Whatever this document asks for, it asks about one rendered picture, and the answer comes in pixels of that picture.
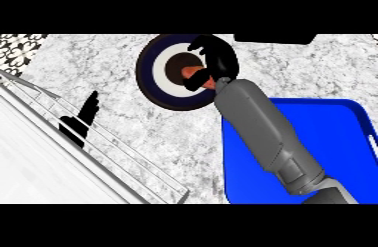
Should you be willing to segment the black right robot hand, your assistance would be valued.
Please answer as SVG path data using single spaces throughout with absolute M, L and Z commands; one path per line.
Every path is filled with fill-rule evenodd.
M 216 81 L 225 77 L 234 80 L 239 74 L 236 53 L 221 38 L 209 34 L 199 35 L 187 50 L 191 51 L 197 48 L 200 48 L 199 54 L 205 56 L 206 67 L 199 69 L 188 79 L 182 80 L 182 85 L 188 91 L 196 91 L 209 79 Z

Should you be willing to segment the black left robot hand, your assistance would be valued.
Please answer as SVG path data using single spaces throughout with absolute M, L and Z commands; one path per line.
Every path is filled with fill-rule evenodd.
M 92 124 L 94 116 L 98 111 L 97 95 L 97 91 L 92 91 L 79 109 L 76 117 L 60 117 L 61 122 L 72 128 L 82 138 L 86 138 L 88 127 Z

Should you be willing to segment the orange sweet potato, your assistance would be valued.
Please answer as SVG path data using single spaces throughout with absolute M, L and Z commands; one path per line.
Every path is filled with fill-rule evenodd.
M 209 70 L 200 66 L 188 66 L 181 69 L 182 85 L 187 90 L 196 91 L 199 88 L 213 89 L 215 82 Z

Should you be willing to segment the navy and white plate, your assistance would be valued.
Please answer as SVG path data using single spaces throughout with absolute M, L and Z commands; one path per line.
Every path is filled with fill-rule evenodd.
M 159 34 L 146 44 L 135 62 L 135 82 L 147 100 L 163 109 L 190 111 L 205 107 L 215 97 L 211 88 L 188 91 L 181 71 L 206 66 L 199 50 L 187 47 L 199 34 Z

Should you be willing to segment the blue tray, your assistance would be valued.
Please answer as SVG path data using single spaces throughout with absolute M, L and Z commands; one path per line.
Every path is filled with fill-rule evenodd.
M 378 133 L 361 105 L 349 99 L 274 98 L 298 138 L 361 204 L 378 204 Z M 225 198 L 231 204 L 299 204 L 253 159 L 228 122 L 221 123 Z

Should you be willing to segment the white open appliance door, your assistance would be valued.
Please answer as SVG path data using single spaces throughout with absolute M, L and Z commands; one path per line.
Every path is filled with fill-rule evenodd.
M 82 147 L 61 134 L 76 112 L 0 70 L 0 204 L 181 204 L 188 189 L 100 124 Z

